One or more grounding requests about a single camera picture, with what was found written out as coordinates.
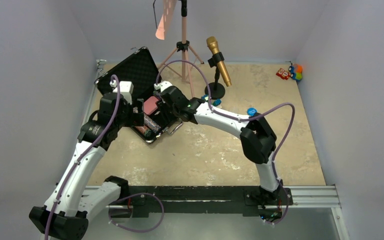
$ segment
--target red toy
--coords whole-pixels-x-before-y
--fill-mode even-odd
[[[288,80],[291,74],[288,71],[285,71],[283,68],[280,68],[276,72],[276,76],[279,76],[281,79]]]

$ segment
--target open black case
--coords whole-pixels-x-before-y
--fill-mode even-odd
[[[154,84],[158,75],[158,68],[147,47],[141,47],[132,55],[124,59],[108,72],[99,77],[95,84],[101,94],[111,93],[114,88],[110,86],[111,75],[115,74],[120,81],[129,81],[133,83],[132,101],[143,99],[146,101],[154,94]],[[145,136],[135,127],[131,127],[146,143],[153,143],[163,133],[174,134],[182,125],[182,120],[175,117],[162,104],[157,103],[157,110],[149,117],[154,120],[161,129],[158,132],[152,132],[150,136]]]

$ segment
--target microphone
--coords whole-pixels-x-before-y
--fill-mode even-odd
[[[206,39],[206,45],[208,46],[209,50],[211,51],[213,57],[218,53],[221,54],[221,52],[219,50],[219,43],[217,42],[215,37],[210,36],[209,38],[207,38]],[[229,76],[226,65],[223,62],[223,60],[224,60],[223,55],[221,55],[221,60],[220,60],[220,55],[218,56],[218,58],[219,58],[219,61],[218,62],[216,61],[217,62],[216,63],[217,68],[220,70],[221,77],[223,78],[223,81],[226,84],[226,87],[230,87],[232,85],[231,77]]]

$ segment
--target robotic arm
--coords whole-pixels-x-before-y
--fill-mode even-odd
[[[40,232],[46,232],[49,216],[52,214],[49,222],[49,236],[61,240],[81,239],[88,228],[89,221],[102,209],[130,195],[128,182],[111,176],[93,194],[82,197],[93,170],[111,142],[116,139],[121,127],[144,125],[143,112],[134,113],[133,111],[134,107],[141,110],[142,102],[132,102],[132,83],[122,81],[119,85],[120,104],[108,131],[82,159],[79,159],[79,155],[96,142],[97,137],[110,121],[116,106],[117,88],[101,98],[99,110],[92,113],[89,121],[81,127],[73,157],[59,182],[63,184],[57,184],[42,207],[35,206],[30,211],[29,218]],[[177,87],[167,81],[155,84],[154,87],[161,98],[157,103],[160,109],[172,113],[184,122],[212,126],[239,138],[244,155],[255,163],[260,177],[260,193],[253,197],[258,199],[262,206],[277,205],[279,192],[282,189],[280,185],[282,182],[275,176],[272,162],[277,137],[264,117],[248,122],[239,121],[249,116],[219,108],[216,110],[222,115],[216,114],[202,99],[195,97],[187,99]],[[57,198],[63,186],[65,188],[60,198]]]

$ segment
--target microphone head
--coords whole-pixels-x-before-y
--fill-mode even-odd
[[[219,48],[219,43],[217,42],[214,36],[210,36],[209,38],[206,39],[206,45],[211,51],[213,51],[213,49]]]

